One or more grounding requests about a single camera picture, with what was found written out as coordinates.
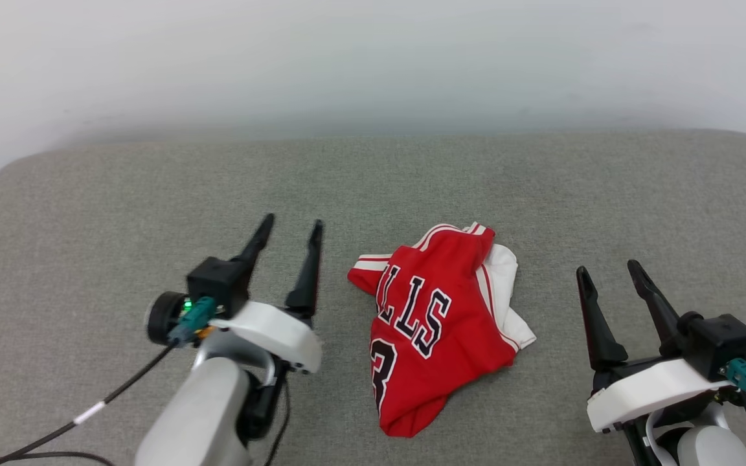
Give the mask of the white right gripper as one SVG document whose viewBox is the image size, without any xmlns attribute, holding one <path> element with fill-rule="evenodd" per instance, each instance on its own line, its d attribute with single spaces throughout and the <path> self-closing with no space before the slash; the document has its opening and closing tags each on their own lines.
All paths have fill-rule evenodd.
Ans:
<svg viewBox="0 0 746 466">
<path fill-rule="evenodd" d="M 680 357 L 680 316 L 639 261 L 628 260 L 627 268 L 637 294 L 645 301 L 650 312 L 661 343 L 660 356 Z M 607 324 L 599 307 L 598 290 L 588 269 L 578 267 L 576 280 L 590 368 L 599 372 L 624 365 L 628 358 L 627 351 L 616 341 Z M 683 359 L 660 362 L 596 392 L 588 400 L 587 415 L 593 430 L 600 433 L 612 430 L 616 423 L 632 421 L 708 390 L 719 390 L 726 386 L 732 386 L 732 383 L 727 379 L 709 381 Z"/>
</svg>

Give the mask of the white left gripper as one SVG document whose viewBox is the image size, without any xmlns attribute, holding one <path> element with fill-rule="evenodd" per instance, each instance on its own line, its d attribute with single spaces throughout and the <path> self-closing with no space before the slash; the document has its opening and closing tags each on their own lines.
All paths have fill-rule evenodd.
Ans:
<svg viewBox="0 0 746 466">
<path fill-rule="evenodd" d="M 275 215 L 266 214 L 243 250 L 231 259 L 237 274 L 252 273 L 261 251 L 266 248 L 273 224 Z M 323 233 L 323 221 L 316 220 L 298 280 L 284 303 L 290 315 L 271 304 L 248 301 L 231 318 L 214 318 L 209 324 L 233 331 L 234 335 L 292 364 L 294 368 L 319 372 L 322 368 L 322 342 L 313 328 L 297 318 L 313 318 L 316 312 Z"/>
</svg>

